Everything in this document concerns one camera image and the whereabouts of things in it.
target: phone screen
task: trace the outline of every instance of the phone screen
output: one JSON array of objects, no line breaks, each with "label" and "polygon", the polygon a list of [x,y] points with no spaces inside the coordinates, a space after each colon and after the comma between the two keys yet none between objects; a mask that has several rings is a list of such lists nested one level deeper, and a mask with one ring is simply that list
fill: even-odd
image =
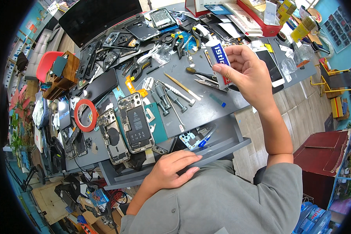
[{"label": "phone screen", "polygon": [[272,56],[269,54],[269,51],[256,51],[255,53],[257,54],[260,60],[263,60],[267,64],[271,81],[275,82],[281,80],[281,72],[278,69],[276,63],[274,62]]}]

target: red chair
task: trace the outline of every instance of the red chair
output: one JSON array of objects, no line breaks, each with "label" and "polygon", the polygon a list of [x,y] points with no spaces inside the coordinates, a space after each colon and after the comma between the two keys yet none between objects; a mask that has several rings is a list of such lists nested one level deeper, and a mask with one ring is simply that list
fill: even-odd
[{"label": "red chair", "polygon": [[38,68],[36,70],[36,77],[40,82],[46,82],[47,72],[51,69],[53,62],[56,61],[58,56],[63,55],[64,52],[59,51],[48,51],[43,54],[43,57],[40,59]]}]

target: electrical tape roll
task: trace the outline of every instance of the electrical tape roll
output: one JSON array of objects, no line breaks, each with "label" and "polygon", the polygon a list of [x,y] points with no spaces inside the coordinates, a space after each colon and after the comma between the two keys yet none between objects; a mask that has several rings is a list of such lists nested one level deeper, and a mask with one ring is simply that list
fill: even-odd
[{"label": "electrical tape roll", "polygon": [[[88,126],[84,126],[80,119],[79,119],[79,115],[78,115],[78,111],[80,110],[80,108],[83,105],[87,105],[92,112],[92,120],[90,122],[90,125]],[[75,109],[74,109],[74,119],[75,119],[75,123],[77,124],[77,126],[84,132],[91,132],[96,125],[96,121],[98,119],[98,113],[96,111],[96,108],[94,106],[94,104],[92,103],[92,101],[88,100],[88,99],[81,99],[77,102],[77,104],[75,105]]]}]

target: white smartphone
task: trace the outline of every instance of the white smartphone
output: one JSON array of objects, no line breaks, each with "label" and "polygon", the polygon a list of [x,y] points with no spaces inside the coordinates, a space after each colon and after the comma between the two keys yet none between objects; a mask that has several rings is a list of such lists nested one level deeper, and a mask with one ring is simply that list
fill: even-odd
[{"label": "white smartphone", "polygon": [[282,73],[276,63],[274,62],[274,59],[270,55],[269,51],[265,47],[261,48],[255,48],[253,50],[257,57],[260,60],[263,60],[267,64],[267,68],[269,70],[269,75],[272,81],[272,87],[277,87],[285,83],[285,79],[282,76]]}]

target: phone logic board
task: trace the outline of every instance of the phone logic board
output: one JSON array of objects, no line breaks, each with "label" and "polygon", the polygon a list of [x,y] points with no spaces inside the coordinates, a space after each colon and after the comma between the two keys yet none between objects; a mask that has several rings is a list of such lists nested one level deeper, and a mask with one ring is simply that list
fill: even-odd
[{"label": "phone logic board", "polygon": [[145,117],[142,99],[138,92],[118,101],[119,115],[131,153],[154,146],[153,136]]},{"label": "phone logic board", "polygon": [[116,116],[112,108],[105,111],[98,117],[98,125],[103,135],[104,143],[113,165],[125,162],[130,159],[117,125]]}]

